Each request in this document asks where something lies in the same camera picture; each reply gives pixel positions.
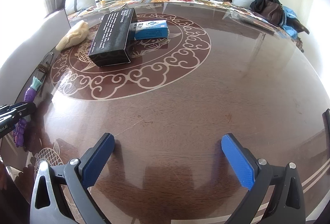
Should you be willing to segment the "purple butterfly toy wand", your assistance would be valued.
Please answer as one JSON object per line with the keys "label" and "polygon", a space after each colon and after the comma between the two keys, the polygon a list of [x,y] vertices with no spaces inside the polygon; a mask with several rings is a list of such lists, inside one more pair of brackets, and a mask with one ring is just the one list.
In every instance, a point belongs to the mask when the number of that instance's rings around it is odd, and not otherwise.
{"label": "purple butterfly toy wand", "polygon": [[15,124],[15,129],[13,131],[13,139],[17,147],[23,147],[24,145],[24,132],[27,125],[26,116],[34,113],[36,110],[34,99],[41,85],[42,82],[37,77],[33,77],[32,84],[25,92],[24,103],[28,104],[28,108],[19,113],[20,119],[18,123]]}

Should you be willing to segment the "black thin-frame glasses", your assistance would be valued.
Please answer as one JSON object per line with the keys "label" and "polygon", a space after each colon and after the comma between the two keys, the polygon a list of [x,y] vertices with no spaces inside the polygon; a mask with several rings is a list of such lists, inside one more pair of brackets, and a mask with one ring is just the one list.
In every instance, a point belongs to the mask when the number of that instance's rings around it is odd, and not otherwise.
{"label": "black thin-frame glasses", "polygon": [[55,56],[54,52],[48,52],[37,66],[35,76],[41,82],[41,86],[38,88],[37,94],[42,93],[43,84],[46,81],[51,71],[54,56]]}

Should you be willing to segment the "cream knitted mesh pouch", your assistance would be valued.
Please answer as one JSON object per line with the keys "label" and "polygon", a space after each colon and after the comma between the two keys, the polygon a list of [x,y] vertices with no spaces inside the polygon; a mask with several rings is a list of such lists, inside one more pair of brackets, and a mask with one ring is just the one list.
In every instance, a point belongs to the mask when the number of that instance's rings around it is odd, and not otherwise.
{"label": "cream knitted mesh pouch", "polygon": [[84,20],[77,22],[66,34],[62,37],[55,49],[62,51],[70,47],[80,44],[88,36],[89,25]]}

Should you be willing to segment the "black rectangular product box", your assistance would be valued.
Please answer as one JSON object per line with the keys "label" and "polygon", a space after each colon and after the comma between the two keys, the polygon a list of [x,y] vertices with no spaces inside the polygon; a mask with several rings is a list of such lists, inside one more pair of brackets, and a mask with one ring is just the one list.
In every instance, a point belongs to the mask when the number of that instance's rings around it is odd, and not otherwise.
{"label": "black rectangular product box", "polygon": [[98,67],[130,63],[134,31],[131,24],[137,22],[134,8],[126,8],[106,14],[94,40],[89,58]]}

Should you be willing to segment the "blue white medicine box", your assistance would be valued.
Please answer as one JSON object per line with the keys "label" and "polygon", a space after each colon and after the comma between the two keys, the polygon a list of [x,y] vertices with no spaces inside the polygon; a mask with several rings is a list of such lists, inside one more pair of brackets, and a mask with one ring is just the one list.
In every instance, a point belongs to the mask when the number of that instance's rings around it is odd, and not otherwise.
{"label": "blue white medicine box", "polygon": [[168,37],[166,20],[141,21],[130,24],[134,40],[158,39]]}

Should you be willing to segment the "white cardboard sorting box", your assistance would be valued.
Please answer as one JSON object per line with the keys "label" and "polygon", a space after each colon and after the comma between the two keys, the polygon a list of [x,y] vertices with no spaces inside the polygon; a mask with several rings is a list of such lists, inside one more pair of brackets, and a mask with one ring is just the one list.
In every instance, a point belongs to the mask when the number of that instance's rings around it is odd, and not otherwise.
{"label": "white cardboard sorting box", "polygon": [[14,103],[39,63],[71,28],[64,9],[48,16],[40,28],[1,65],[1,104]]}

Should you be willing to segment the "dark clothes and bag pile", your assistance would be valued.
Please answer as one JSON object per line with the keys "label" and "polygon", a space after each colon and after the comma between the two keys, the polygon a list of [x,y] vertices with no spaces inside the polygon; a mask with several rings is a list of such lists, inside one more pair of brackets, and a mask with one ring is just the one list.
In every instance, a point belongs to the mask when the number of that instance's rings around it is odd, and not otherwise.
{"label": "dark clothes and bag pile", "polygon": [[250,8],[269,23],[282,28],[293,39],[298,38],[298,33],[310,33],[299,21],[296,13],[283,6],[279,0],[254,0],[250,4]]}

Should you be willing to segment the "floral bed cover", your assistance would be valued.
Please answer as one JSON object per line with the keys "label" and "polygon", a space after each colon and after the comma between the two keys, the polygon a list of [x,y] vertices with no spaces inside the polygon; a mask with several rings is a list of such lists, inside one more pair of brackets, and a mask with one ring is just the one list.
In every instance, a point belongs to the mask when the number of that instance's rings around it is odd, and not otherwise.
{"label": "floral bed cover", "polygon": [[256,12],[251,11],[250,9],[246,9],[240,6],[236,6],[228,1],[216,1],[216,0],[116,0],[110,1],[106,3],[104,6],[97,8],[96,5],[90,6],[88,8],[78,10],[72,14],[68,14],[69,21],[77,18],[79,16],[83,16],[85,14],[89,14],[91,12],[100,11],[101,9],[106,10],[114,10],[124,5],[128,4],[146,4],[146,3],[158,3],[158,2],[175,2],[175,3],[184,3],[184,4],[197,4],[197,5],[205,5],[209,7],[215,7],[219,9],[230,9],[234,10],[240,14],[245,14],[251,16],[253,18],[258,19],[259,21],[266,21],[261,19],[261,15],[258,15]]}

